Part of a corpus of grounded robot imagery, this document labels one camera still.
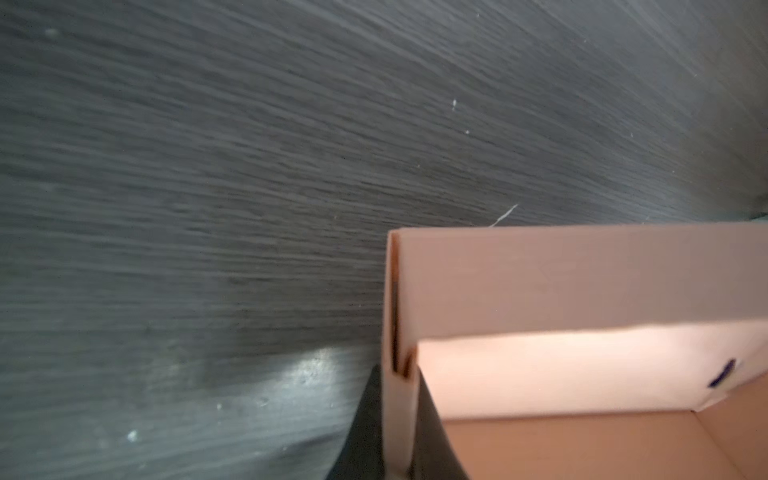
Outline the orange cardboard box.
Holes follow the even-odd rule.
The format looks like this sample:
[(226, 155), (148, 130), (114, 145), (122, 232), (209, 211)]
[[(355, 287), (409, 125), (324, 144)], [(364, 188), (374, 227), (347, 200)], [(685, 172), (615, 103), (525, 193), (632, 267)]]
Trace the orange cardboard box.
[(387, 242), (382, 460), (423, 375), (470, 479), (763, 479), (767, 227), (404, 228)]

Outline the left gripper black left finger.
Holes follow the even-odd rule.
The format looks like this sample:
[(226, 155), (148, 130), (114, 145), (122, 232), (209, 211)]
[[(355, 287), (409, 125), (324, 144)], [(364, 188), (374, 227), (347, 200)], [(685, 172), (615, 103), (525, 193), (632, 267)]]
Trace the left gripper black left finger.
[(381, 368), (373, 367), (327, 480), (382, 480)]

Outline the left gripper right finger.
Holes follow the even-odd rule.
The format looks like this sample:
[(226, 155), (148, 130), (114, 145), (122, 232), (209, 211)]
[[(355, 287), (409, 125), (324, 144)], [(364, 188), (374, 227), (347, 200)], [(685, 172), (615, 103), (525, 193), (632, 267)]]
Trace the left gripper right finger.
[(455, 455), (423, 375), (419, 377), (411, 479), (468, 480)]

